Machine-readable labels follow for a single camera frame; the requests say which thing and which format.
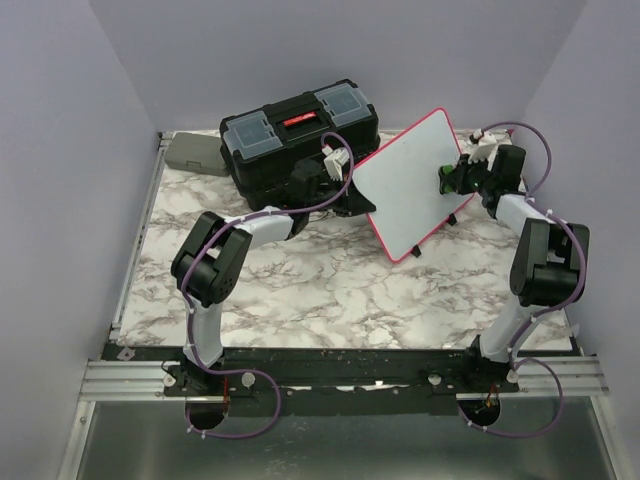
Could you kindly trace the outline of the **green black whiteboard eraser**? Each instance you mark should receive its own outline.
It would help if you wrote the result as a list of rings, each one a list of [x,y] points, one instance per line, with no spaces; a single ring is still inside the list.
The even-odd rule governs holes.
[[[441,183],[450,183],[452,176],[451,174],[454,172],[455,167],[453,165],[443,165],[438,169],[438,178],[439,178],[439,193],[440,193],[440,184]]]

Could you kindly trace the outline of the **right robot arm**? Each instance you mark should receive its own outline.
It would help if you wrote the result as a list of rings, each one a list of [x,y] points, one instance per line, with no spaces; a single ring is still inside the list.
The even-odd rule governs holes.
[[[525,159],[523,148],[500,145],[492,162],[463,154],[438,170],[442,195],[479,194],[487,213],[519,235],[509,273],[511,297],[477,339],[482,357],[459,370],[462,384],[474,392],[496,380],[492,362],[511,363],[538,322],[579,300],[585,288],[590,231],[539,208],[520,188]]]

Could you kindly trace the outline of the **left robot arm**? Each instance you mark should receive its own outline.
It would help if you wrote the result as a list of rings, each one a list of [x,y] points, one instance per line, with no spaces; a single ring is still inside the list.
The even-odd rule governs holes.
[[[376,206],[354,186],[353,166],[339,169],[332,179],[312,160],[296,164],[282,198],[245,216],[222,217],[206,211],[198,217],[171,264],[186,304],[185,361],[192,366],[187,382],[201,395],[214,393],[222,376],[251,374],[275,379],[254,368],[220,370],[223,357],[221,317],[223,303],[235,288],[247,254],[268,243],[288,241],[304,230],[316,211],[342,217],[376,211]]]

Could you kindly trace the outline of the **pink framed whiteboard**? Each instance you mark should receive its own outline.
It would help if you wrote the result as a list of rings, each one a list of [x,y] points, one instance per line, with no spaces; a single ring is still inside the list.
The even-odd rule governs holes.
[[[353,183],[376,207],[367,218],[391,262],[404,260],[473,197],[439,190],[439,168],[460,155],[449,116],[437,108],[355,167]]]

